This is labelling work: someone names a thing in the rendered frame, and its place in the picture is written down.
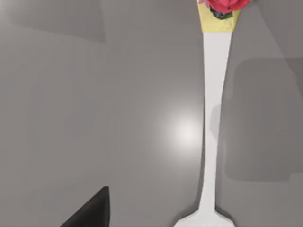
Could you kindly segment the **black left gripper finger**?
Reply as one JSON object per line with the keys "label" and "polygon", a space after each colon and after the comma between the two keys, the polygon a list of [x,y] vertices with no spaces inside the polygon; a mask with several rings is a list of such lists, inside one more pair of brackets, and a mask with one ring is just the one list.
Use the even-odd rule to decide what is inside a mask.
{"label": "black left gripper finger", "polygon": [[109,227],[110,192],[102,187],[60,227]]}

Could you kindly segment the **tall white and yellow vase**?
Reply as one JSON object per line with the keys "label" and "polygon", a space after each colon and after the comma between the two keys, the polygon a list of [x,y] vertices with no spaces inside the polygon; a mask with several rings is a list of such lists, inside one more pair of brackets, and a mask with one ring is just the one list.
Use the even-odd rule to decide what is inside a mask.
{"label": "tall white and yellow vase", "polygon": [[223,87],[232,33],[240,12],[220,20],[210,11],[210,0],[197,0],[197,8],[204,48],[203,185],[197,211],[180,219],[174,227],[235,227],[215,210],[215,185]]}

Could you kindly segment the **red flower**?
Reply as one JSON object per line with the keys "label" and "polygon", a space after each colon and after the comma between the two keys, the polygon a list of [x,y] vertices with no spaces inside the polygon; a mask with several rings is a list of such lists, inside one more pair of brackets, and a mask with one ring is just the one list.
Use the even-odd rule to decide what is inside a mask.
{"label": "red flower", "polygon": [[215,18],[224,20],[231,18],[233,12],[248,6],[251,0],[197,0],[197,2],[204,3]]}

